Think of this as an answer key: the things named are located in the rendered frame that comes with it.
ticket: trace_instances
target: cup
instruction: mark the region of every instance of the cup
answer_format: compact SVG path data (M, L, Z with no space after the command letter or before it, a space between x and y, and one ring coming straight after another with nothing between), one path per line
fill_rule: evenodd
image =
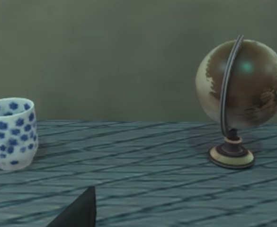
M34 103L25 98L0 99L0 169L29 166L37 148Z

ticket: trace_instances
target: table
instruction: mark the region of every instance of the table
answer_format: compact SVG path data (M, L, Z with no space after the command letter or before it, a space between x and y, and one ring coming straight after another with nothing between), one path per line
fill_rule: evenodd
M43 227L89 185L98 227L277 227L277 125L241 131L249 170L209 163L216 124L39 122L26 170L0 170L0 227Z

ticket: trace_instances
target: globe stand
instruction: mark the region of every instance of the globe stand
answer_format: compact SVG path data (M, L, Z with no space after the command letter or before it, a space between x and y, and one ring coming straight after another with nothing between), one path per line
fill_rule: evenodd
M214 164L229 169L244 169L254 165L254 155L244 148L241 143L242 139L237 136L236 129L228 127L226 117L226 99L228 83L231 75L237 52L242 44L243 36L238 36L229 55L226 69L223 76L221 96L220 96L220 127L224 135L224 143L212 147L208 151L208 158Z

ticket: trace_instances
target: globe sphere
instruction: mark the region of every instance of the globe sphere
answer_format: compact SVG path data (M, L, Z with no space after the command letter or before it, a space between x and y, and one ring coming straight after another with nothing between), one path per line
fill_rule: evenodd
M196 94L204 112L220 121L223 75L235 41L214 48L200 63ZM244 40L234 61L229 80L226 116L230 128L252 128L277 112L277 54L270 47Z

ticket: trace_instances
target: wall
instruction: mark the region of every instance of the wall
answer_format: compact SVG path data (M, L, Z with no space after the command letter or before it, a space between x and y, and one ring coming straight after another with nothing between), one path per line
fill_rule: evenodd
M0 98L40 119L208 121L197 67L239 33L277 52L277 0L0 0Z

